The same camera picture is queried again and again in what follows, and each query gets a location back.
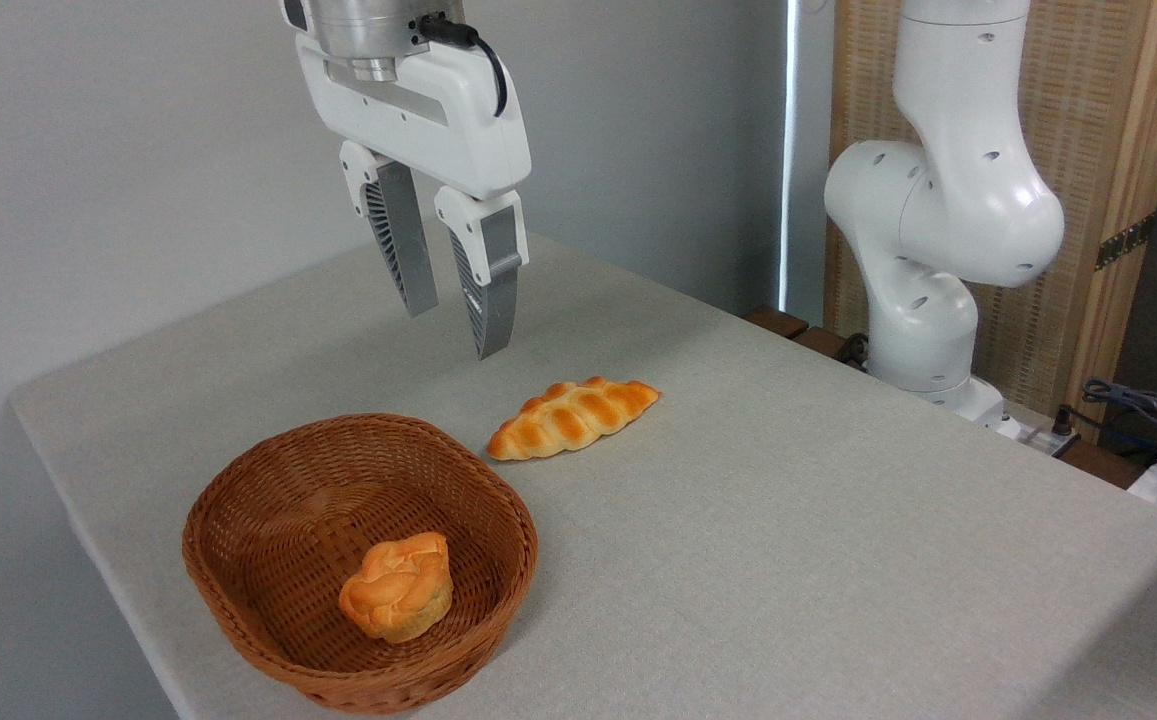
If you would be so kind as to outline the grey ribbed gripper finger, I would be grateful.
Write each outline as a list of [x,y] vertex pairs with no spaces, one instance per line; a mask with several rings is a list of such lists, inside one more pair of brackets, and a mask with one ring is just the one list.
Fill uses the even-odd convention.
[[439,304],[430,251],[412,169],[345,140],[339,160],[351,201],[371,228],[374,241],[410,316]]
[[478,359],[509,345],[517,310],[518,272],[529,260],[518,192],[477,200],[455,188],[435,196],[449,229]]

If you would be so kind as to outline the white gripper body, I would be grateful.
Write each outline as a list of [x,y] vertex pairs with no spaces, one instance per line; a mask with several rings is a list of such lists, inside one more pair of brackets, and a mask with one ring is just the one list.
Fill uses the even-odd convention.
[[474,199],[517,190],[531,172],[519,102],[509,97],[496,117],[498,86],[482,51],[432,44],[398,60],[395,82],[377,82],[322,54],[308,35],[295,45],[314,106],[336,135]]

